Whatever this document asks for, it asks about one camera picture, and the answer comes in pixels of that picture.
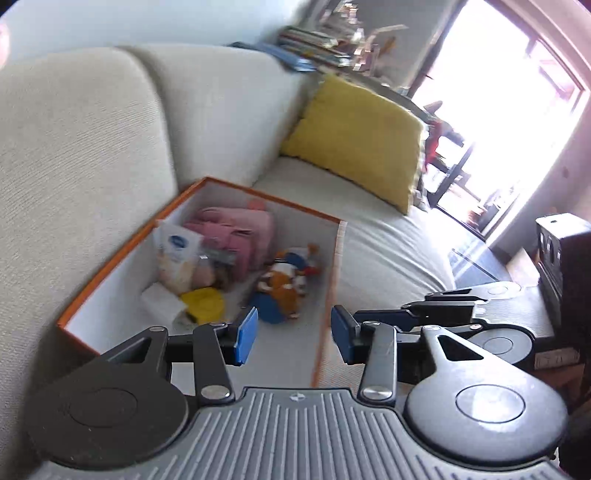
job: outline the pink backpack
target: pink backpack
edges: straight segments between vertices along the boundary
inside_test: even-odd
[[[272,214],[264,210],[210,207],[199,210],[196,218],[202,222],[223,223],[251,230],[254,252],[251,257],[250,269],[262,269],[263,264],[268,259],[273,239],[274,222]]]
[[[213,222],[187,222],[183,227],[203,235],[203,245],[236,254],[233,279],[242,281],[248,275],[253,254],[253,232],[233,225]]]

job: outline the orange and white plush toy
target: orange and white plush toy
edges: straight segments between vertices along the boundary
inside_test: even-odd
[[[318,246],[295,247],[277,254],[275,263],[261,276],[253,304],[261,320],[279,323],[299,317],[301,299],[306,295],[306,277],[320,272],[315,256]]]

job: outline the tiled floor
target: tiled floor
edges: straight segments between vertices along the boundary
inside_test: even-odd
[[[458,288],[511,279],[503,263],[482,240],[440,210],[433,209],[430,215],[441,232],[439,241],[444,242],[449,251],[448,259]]]

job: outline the couch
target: couch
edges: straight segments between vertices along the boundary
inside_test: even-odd
[[[0,71],[0,478],[38,461],[28,395],[82,362],[54,324],[99,267],[180,191],[215,176],[349,222],[337,301],[397,308],[453,288],[429,214],[278,158],[310,78],[262,53],[143,45]]]

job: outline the yellow pillow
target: yellow pillow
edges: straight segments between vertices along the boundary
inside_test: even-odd
[[[330,75],[281,153],[351,180],[406,215],[423,129],[396,103]]]

